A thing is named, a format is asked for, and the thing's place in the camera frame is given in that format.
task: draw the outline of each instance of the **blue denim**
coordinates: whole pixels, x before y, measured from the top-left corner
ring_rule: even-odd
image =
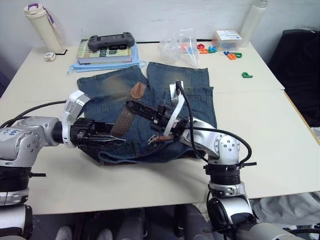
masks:
[[[146,85],[141,102],[157,107],[160,99],[171,104],[169,84],[183,81],[193,110],[193,115],[217,126],[213,87],[209,86],[207,69],[175,67],[150,62],[147,67],[148,79],[137,66],[132,66],[105,74],[78,79],[78,88],[91,100],[84,106],[84,116],[96,122],[115,123],[137,82]],[[187,106],[183,106],[182,116],[189,116]],[[182,155],[194,156],[192,149],[179,141],[169,141],[148,145],[148,139],[156,134],[150,128],[150,121],[135,116],[128,132],[107,146],[82,149],[97,162],[104,163],[164,163]]]

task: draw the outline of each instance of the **black game controller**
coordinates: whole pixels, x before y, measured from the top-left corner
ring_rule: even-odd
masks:
[[[132,47],[135,45],[135,39],[130,32],[124,32],[123,34],[109,36],[94,35],[91,36],[88,41],[88,47],[93,52],[100,48],[118,45],[127,45],[128,47]]]

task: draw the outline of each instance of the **clear plastic bag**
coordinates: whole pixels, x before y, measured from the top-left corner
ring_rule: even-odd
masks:
[[[197,39],[193,28],[179,29],[165,35],[158,45],[158,52],[167,64],[182,59],[193,68],[199,67]]]

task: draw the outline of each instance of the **green book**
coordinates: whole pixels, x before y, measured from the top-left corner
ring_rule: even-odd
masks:
[[[76,55],[80,64],[127,63],[132,61],[131,47],[123,50],[109,50],[107,47],[91,51],[88,39],[82,39]]]

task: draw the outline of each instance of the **white cylinder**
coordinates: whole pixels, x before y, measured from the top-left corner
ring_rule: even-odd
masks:
[[[261,18],[265,14],[267,4],[268,0],[256,0],[252,5],[240,31],[240,37],[242,38],[242,48],[248,46],[249,42],[254,36]]]
[[[64,48],[56,37],[44,6],[35,3],[26,6],[23,11],[24,16],[29,19],[35,31],[39,34],[45,46],[48,48],[48,51],[56,54],[62,53]]]

